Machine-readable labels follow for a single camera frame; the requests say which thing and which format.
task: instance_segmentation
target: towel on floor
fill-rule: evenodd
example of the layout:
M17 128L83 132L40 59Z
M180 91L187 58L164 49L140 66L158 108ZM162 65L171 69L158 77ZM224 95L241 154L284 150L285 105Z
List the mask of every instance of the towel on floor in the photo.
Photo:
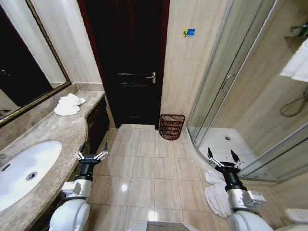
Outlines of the towel on floor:
M227 218L231 215L231 210L228 202L228 194L225 190L226 182L215 175L212 171L205 173L205 179L212 186L205 188L205 198L214 212L222 218Z
M280 75L308 82L308 39L302 43Z

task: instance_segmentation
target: white sink basin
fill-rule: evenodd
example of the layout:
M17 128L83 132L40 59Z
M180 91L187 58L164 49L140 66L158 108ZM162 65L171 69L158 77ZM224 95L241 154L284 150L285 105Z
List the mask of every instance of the white sink basin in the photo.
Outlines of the white sink basin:
M0 211L31 191L60 155L58 141L35 144L16 155L0 170Z

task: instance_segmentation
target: shower enclosure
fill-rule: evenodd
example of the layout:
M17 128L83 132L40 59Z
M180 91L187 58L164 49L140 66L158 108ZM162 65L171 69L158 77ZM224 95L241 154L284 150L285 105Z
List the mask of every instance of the shower enclosure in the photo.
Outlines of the shower enclosure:
M205 161L208 147L220 161L231 161L232 149L244 162L243 177L282 181L308 170L308 109L280 114L308 86L279 76L290 47L294 53L303 41L285 37L298 23L290 18L300 17L289 8L275 0L228 2L187 124Z

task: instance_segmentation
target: white towel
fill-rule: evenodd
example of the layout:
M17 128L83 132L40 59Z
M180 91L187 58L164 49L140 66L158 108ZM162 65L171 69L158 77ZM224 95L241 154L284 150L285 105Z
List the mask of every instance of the white towel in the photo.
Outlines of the white towel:
M212 171L205 173L205 179L212 186L205 188L205 198L214 212L222 218L227 218L231 215L231 210L228 202L228 194L225 190L226 182L215 175Z
M308 82L308 39L302 43L280 75Z
M77 114L80 111L79 106L85 103L84 98L78 98L77 96L69 93L67 96L61 97L59 103L54 109L54 112L60 116L71 116Z

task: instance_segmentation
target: tiled floor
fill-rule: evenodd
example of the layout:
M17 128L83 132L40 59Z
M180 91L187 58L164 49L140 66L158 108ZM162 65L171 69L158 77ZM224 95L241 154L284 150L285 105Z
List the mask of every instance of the tiled floor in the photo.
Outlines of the tiled floor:
M215 216L205 200L205 172L184 137L167 141L154 129L120 128L108 131L102 148L105 141L110 154L94 170L85 230L126 231L146 220L229 230L228 221Z

